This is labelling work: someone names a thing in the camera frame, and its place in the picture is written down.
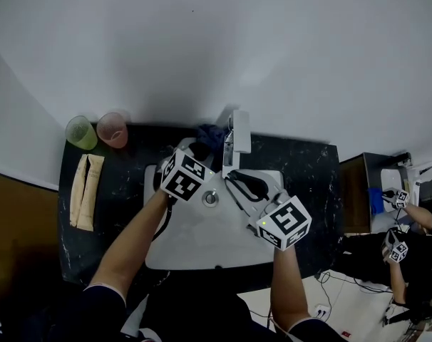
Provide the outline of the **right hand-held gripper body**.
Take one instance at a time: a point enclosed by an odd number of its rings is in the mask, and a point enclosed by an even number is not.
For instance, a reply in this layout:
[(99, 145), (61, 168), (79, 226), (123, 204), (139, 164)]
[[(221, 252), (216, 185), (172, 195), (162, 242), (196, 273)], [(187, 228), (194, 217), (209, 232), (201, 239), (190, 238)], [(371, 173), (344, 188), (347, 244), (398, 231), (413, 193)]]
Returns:
[(249, 228), (254, 230), (254, 234), (277, 249), (284, 251), (309, 233), (311, 215), (299, 198), (290, 196), (275, 179), (269, 181), (268, 194), (256, 195), (255, 202), (235, 197), (228, 191), (246, 213)]

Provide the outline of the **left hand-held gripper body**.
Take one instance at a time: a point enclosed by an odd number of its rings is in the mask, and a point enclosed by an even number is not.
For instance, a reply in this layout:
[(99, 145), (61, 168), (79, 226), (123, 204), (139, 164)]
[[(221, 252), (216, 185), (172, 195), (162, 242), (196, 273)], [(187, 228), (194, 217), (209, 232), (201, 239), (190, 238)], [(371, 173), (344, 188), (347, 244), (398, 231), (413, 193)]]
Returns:
[(190, 150), (190, 144), (197, 142), (195, 138), (184, 138), (173, 153), (162, 159), (155, 167), (155, 190), (161, 189), (170, 197), (189, 202), (195, 193), (209, 182), (215, 171), (211, 170), (208, 160), (196, 160)]

